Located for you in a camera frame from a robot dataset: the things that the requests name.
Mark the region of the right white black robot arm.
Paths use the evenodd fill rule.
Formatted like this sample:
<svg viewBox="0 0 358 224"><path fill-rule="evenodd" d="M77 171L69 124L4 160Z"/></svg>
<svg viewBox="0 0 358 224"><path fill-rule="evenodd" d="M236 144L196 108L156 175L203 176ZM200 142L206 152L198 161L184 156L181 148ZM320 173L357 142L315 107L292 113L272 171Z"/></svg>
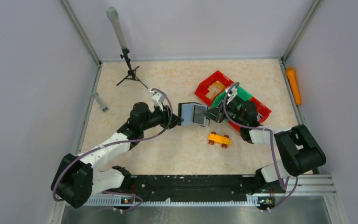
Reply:
<svg viewBox="0 0 358 224"><path fill-rule="evenodd" d="M239 126L242 139L250 144L271 147L273 162L255 172L255 187L268 192L278 182L286 189L290 177L297 177L326 163L326 156L305 125L289 129L267 127L258 121L256 103L244 101L240 108L234 103L220 102L202 113L207 119L221 123L229 120Z"/></svg>

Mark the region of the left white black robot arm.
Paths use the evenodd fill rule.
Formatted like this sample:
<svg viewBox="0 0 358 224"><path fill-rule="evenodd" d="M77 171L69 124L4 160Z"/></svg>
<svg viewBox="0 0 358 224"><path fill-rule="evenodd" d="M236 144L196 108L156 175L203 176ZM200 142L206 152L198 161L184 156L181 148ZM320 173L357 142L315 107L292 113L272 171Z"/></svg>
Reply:
<svg viewBox="0 0 358 224"><path fill-rule="evenodd" d="M127 170L120 166L106 171L102 171L102 168L115 157L145 141L145 130L161 126L166 131L182 121L168 105L155 106L154 111L151 111L146 103L136 103L126 123L106 141L85 153L67 154L62 158L51 185L53 199L79 208L92 195L106 190L127 192L131 187L128 178L130 173Z"/></svg>

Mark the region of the black leather card holder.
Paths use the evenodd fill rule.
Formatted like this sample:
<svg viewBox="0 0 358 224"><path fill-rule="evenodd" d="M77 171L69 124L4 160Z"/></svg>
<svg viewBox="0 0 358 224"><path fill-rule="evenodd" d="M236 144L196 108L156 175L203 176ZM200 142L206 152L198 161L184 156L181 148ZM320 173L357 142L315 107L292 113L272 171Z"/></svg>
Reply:
<svg viewBox="0 0 358 224"><path fill-rule="evenodd" d="M205 112L206 110L208 110L208 106L200 103L178 103L178 116L182 118L182 121L179 126L206 126L207 118L203 114L203 112Z"/></svg>

